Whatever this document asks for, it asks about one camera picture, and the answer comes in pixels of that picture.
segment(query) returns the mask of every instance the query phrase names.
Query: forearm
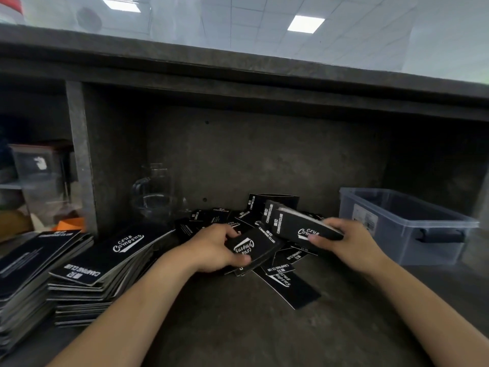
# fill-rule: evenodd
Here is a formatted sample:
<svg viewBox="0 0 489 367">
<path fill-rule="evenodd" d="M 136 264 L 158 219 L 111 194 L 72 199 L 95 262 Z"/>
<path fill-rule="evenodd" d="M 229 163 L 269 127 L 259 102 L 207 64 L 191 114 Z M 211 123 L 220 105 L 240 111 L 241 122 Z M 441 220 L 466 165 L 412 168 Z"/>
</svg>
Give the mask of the forearm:
<svg viewBox="0 0 489 367">
<path fill-rule="evenodd" d="M 437 367 L 487 365 L 487 338 L 408 271 L 387 259 L 371 277 Z"/>
<path fill-rule="evenodd" d="M 139 366 L 174 299 L 195 271 L 185 246 L 165 253 L 49 367 Z"/>
</svg>

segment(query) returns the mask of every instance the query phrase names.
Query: hand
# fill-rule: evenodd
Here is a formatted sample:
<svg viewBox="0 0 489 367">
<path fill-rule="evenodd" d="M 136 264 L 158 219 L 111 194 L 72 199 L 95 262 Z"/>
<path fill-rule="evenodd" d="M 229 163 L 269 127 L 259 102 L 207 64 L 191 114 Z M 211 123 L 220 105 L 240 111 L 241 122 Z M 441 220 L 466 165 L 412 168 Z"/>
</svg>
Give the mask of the hand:
<svg viewBox="0 0 489 367">
<path fill-rule="evenodd" d="M 209 273 L 227 265 L 239 268 L 251 262 L 249 255 L 233 253 L 224 246 L 226 235 L 231 238 L 238 236 L 229 224 L 212 224 L 210 227 L 199 231 L 191 240 L 182 245 L 196 259 L 198 271 Z"/>
<path fill-rule="evenodd" d="M 341 230 L 345 234 L 343 239 L 330 241 L 318 235 L 309 234 L 309 241 L 319 248 L 332 251 L 353 270 L 370 275 L 383 262 L 390 260 L 360 222 L 329 218 L 325 219 L 323 223 Z"/>
</svg>

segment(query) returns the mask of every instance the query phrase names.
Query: red object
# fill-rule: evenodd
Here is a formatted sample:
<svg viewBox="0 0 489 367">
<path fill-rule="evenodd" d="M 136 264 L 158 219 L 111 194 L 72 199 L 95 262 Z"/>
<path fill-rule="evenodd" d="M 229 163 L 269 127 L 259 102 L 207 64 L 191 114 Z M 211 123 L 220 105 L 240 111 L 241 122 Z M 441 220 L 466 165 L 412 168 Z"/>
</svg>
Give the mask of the red object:
<svg viewBox="0 0 489 367">
<path fill-rule="evenodd" d="M 15 11 L 20 12 L 22 15 L 22 3 L 20 0 L 0 0 L 0 4 L 9 7 Z"/>
</svg>

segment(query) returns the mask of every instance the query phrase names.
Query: pile of tags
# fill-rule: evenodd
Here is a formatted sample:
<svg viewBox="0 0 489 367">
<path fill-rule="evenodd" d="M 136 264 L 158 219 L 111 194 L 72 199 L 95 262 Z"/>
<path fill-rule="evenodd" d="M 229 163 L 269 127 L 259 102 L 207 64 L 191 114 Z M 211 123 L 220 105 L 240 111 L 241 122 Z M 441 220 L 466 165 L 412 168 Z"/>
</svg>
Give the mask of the pile of tags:
<svg viewBox="0 0 489 367">
<path fill-rule="evenodd" d="M 49 271 L 47 300 L 56 309 L 55 325 L 92 323 L 174 245 L 171 232 L 141 222 Z"/>
<path fill-rule="evenodd" d="M 296 211 L 299 197 L 290 195 L 250 194 L 246 211 L 224 208 L 194 211 L 189 219 L 175 222 L 180 240 L 186 241 L 212 223 L 228 223 L 240 236 L 226 241 L 235 252 L 251 256 L 244 268 L 226 268 L 225 274 L 244 276 L 253 271 L 270 285 L 294 309 L 302 308 L 320 297 L 293 271 L 293 264 L 318 249 L 309 234 L 341 240 L 343 233 L 322 223 L 324 217 Z"/>
<path fill-rule="evenodd" d="M 48 317 L 48 272 L 93 245 L 79 230 L 34 234 L 0 259 L 0 358 Z"/>
</svg>

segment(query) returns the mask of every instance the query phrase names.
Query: left hand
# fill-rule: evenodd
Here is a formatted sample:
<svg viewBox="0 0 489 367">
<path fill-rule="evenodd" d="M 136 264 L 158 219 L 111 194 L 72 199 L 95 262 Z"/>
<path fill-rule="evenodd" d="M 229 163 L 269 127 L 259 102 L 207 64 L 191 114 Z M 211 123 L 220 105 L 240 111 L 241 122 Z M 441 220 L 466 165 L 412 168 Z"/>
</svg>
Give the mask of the left hand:
<svg viewBox="0 0 489 367">
<path fill-rule="evenodd" d="M 227 265 L 244 267 L 251 262 L 249 255 L 233 253 L 226 246 L 226 235 L 234 238 L 238 234 L 229 224 L 212 224 L 185 242 L 185 247 L 196 260 L 197 270 L 204 272 L 217 271 Z"/>
</svg>

